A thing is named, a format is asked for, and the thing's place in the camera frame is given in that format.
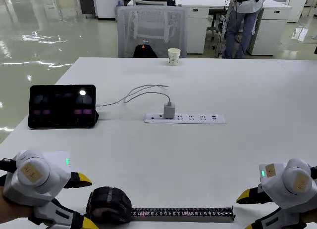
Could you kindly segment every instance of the office room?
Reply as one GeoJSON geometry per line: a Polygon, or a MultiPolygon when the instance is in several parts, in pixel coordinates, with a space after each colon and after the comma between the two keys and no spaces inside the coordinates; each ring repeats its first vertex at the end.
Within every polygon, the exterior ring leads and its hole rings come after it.
{"type": "Polygon", "coordinates": [[[316,229],[316,80],[317,0],[0,0],[0,229],[316,229]]]}

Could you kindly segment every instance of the glossy floor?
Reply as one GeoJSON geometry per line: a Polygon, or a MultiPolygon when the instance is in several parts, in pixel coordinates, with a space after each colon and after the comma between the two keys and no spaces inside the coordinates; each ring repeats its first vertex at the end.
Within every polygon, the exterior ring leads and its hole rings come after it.
{"type": "MultiPolygon", "coordinates": [[[[317,59],[317,18],[307,12],[287,25],[276,56],[247,57],[317,59]]],[[[209,37],[190,57],[214,57],[209,37]]],[[[86,19],[78,0],[0,0],[0,142],[27,114],[31,85],[54,84],[79,57],[116,55],[116,23],[86,19]]]]}

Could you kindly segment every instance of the hand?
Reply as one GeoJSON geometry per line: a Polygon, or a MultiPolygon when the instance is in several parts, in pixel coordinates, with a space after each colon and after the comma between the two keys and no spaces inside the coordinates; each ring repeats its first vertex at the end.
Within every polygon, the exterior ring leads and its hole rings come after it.
{"type": "Polygon", "coordinates": [[[0,186],[0,224],[17,218],[27,218],[32,215],[32,207],[12,203],[3,197],[2,192],[3,187],[0,186]]]}
{"type": "Polygon", "coordinates": [[[317,223],[317,209],[302,213],[301,219],[304,223],[317,223]]]}

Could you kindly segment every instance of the white paper cup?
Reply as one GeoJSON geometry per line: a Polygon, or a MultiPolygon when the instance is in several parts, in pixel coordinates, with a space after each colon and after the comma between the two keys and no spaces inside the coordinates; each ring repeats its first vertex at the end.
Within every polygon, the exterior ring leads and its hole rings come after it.
{"type": "Polygon", "coordinates": [[[180,49],[179,48],[169,48],[168,49],[168,63],[172,66],[176,66],[179,64],[179,55],[180,49]]]}

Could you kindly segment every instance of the tablet screen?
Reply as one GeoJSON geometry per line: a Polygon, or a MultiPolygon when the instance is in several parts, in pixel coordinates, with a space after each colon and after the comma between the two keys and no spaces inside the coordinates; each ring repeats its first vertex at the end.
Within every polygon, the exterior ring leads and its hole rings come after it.
{"type": "Polygon", "coordinates": [[[93,85],[32,86],[30,128],[85,128],[95,125],[93,85]]]}

